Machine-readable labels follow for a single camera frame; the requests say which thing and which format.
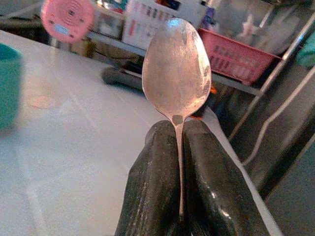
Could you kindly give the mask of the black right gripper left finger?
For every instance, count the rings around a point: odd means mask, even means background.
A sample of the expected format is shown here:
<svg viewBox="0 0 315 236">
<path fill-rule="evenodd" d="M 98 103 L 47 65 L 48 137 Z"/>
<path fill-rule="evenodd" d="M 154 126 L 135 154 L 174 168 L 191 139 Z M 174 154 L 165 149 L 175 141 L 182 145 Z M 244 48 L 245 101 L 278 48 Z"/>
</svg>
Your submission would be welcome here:
<svg viewBox="0 0 315 236">
<path fill-rule="evenodd" d="M 155 123 L 132 165 L 115 236 L 184 236 L 178 148 L 171 122 Z"/>
</svg>

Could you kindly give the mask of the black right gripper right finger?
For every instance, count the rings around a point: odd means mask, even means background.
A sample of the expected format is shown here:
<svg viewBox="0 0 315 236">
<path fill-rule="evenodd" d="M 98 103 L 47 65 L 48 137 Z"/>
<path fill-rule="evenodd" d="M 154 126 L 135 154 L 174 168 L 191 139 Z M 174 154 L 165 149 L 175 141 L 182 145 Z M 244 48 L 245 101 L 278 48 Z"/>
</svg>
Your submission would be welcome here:
<svg viewBox="0 0 315 236">
<path fill-rule="evenodd" d="M 193 236 L 270 236 L 245 179 L 208 126 L 184 125 L 189 229 Z"/>
</svg>

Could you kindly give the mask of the silver metal spoon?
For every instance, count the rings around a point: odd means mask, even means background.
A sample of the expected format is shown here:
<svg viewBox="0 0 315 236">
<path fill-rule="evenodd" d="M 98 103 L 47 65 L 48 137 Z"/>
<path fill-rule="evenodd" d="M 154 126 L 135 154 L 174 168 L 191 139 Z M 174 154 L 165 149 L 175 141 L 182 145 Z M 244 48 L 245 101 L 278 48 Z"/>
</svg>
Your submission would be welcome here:
<svg viewBox="0 0 315 236">
<path fill-rule="evenodd" d="M 146 98 L 175 129 L 181 188 L 179 216 L 184 218 L 184 122 L 204 105 L 211 90 L 210 62 L 191 23 L 171 18 L 157 29 L 143 62 L 142 88 Z"/>
</svg>

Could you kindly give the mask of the white folding table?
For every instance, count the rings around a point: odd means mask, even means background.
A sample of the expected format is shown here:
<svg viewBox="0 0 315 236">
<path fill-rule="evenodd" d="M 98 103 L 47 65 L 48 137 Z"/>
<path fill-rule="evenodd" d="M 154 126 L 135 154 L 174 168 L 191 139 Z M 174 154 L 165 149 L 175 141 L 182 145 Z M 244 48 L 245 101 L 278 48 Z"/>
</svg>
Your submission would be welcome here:
<svg viewBox="0 0 315 236">
<path fill-rule="evenodd" d="M 18 117 L 0 131 L 0 236 L 114 236 L 128 173 L 162 116 L 146 98 L 103 83 L 104 63 L 0 30 L 22 54 Z M 270 236 L 282 236 L 227 143 Z"/>
</svg>

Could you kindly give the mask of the black cylindrical object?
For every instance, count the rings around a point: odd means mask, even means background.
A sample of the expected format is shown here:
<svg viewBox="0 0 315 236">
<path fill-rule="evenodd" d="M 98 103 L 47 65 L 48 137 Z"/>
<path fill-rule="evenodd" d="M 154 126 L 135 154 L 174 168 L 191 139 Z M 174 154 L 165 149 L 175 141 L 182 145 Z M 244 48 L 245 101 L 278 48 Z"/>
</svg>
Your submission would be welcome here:
<svg viewBox="0 0 315 236">
<path fill-rule="evenodd" d="M 142 90 L 142 75 L 138 73 L 123 68 L 108 67 L 103 70 L 101 76 L 105 84 L 124 84 Z"/>
</svg>

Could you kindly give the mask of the pink plastic basket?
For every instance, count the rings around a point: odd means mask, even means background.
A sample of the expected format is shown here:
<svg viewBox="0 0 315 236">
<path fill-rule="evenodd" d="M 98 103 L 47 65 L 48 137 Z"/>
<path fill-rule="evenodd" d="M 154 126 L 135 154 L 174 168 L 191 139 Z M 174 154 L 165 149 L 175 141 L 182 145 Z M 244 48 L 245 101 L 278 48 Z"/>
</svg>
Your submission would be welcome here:
<svg viewBox="0 0 315 236">
<path fill-rule="evenodd" d="M 257 81 L 274 61 L 281 58 L 206 29 L 198 30 L 211 70 L 245 85 Z"/>
</svg>

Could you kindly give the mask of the white plastic basket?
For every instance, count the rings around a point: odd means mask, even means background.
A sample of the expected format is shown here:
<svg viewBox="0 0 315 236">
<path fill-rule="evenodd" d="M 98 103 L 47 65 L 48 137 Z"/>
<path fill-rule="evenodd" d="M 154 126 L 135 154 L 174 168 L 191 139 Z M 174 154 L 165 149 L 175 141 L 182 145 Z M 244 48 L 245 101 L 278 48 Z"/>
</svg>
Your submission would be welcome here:
<svg viewBox="0 0 315 236">
<path fill-rule="evenodd" d="M 122 42 L 146 50 L 157 29 L 170 18 L 181 18 L 198 28 L 206 6 L 201 0 L 175 0 L 178 9 L 158 3 L 158 0 L 128 0 Z"/>
</svg>

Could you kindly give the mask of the metal storage rack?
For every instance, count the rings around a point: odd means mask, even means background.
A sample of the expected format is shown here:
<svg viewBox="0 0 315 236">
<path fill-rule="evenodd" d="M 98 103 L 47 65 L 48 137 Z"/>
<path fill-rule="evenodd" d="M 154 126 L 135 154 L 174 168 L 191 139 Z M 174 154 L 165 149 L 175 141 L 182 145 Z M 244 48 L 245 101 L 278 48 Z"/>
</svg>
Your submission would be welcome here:
<svg viewBox="0 0 315 236">
<path fill-rule="evenodd" d="M 288 49 L 285 51 L 283 56 L 281 58 L 275 57 L 275 59 L 278 60 L 277 65 L 275 68 L 271 71 L 271 73 L 266 78 L 264 84 L 261 86 L 261 88 L 257 89 L 251 86 L 251 84 L 242 84 L 237 79 L 237 77 L 232 74 L 228 75 L 223 71 L 218 71 L 214 67 L 212 67 L 212 71 L 215 74 L 213 80 L 224 84 L 226 86 L 232 87 L 234 89 L 249 93 L 251 95 L 254 95 L 255 98 L 251 102 L 251 104 L 248 106 L 247 111 L 242 116 L 240 121 L 237 123 L 237 125 L 233 128 L 231 134 L 228 137 L 228 140 L 231 141 L 239 131 L 240 127 L 243 125 L 245 120 L 248 118 L 251 111 L 253 111 L 254 107 L 257 105 L 258 101 L 264 94 L 266 93 L 267 89 L 270 88 L 270 86 L 274 83 L 276 77 L 283 71 L 284 67 L 288 65 L 288 62 L 291 58 L 293 58 L 293 54 L 297 52 L 298 47 L 301 46 L 301 43 L 306 38 L 306 35 L 310 32 L 311 27 L 315 24 L 315 13 L 312 14 L 311 18 L 307 21 L 307 23 L 303 26 L 303 28 L 298 33 L 297 37 L 293 40 L 292 44 L 288 47 Z M 119 49 L 128 51 L 130 53 L 134 53 L 136 55 L 139 55 L 141 57 L 144 57 L 146 54 L 146 50 L 137 48 L 130 44 L 125 44 L 124 42 L 111 38 L 107 35 L 90 31 L 87 34 L 88 38 L 100 41 L 102 43 L 108 44 L 113 47 L 117 47 Z"/>
</svg>

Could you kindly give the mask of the teal cloth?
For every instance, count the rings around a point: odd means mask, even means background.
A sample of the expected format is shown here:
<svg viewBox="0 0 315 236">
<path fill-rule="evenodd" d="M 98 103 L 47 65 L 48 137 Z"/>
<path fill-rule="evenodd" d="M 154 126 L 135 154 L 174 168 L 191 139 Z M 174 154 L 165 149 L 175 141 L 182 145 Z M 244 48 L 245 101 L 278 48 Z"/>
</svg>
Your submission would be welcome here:
<svg viewBox="0 0 315 236">
<path fill-rule="evenodd" d="M 313 67 L 315 65 L 315 39 L 309 38 L 299 51 L 296 61 L 300 66 Z"/>
</svg>

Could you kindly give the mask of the teal plastic cup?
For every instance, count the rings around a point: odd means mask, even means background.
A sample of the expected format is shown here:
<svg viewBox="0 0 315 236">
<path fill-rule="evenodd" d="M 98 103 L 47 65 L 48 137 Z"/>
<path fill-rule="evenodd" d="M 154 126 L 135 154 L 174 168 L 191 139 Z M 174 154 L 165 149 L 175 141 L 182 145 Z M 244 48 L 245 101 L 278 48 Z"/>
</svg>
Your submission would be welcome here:
<svg viewBox="0 0 315 236">
<path fill-rule="evenodd" d="M 0 130 L 10 127 L 18 114 L 22 69 L 22 54 L 0 43 Z"/>
</svg>

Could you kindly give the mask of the pink round scale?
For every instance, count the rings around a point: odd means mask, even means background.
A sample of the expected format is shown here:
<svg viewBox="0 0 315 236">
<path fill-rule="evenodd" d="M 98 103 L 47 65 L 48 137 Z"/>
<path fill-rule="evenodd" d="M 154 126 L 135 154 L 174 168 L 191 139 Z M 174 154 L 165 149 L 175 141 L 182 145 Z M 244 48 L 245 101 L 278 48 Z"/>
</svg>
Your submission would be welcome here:
<svg viewBox="0 0 315 236">
<path fill-rule="evenodd" d="M 44 0 L 41 21 L 45 30 L 63 43 L 76 43 L 94 27 L 91 0 Z"/>
</svg>

